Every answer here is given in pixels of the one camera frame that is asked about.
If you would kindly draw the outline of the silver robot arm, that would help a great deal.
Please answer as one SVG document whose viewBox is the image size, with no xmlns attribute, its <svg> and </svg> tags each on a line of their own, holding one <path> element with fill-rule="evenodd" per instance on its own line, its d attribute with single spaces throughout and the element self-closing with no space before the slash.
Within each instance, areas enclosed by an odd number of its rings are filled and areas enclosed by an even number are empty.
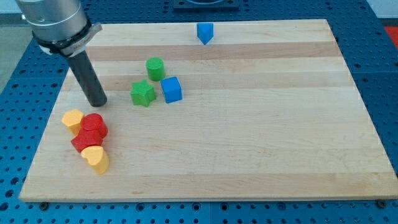
<svg viewBox="0 0 398 224">
<path fill-rule="evenodd" d="M 17 0 L 22 18 L 47 54 L 74 57 L 102 30 L 93 24 L 79 0 Z"/>
</svg>

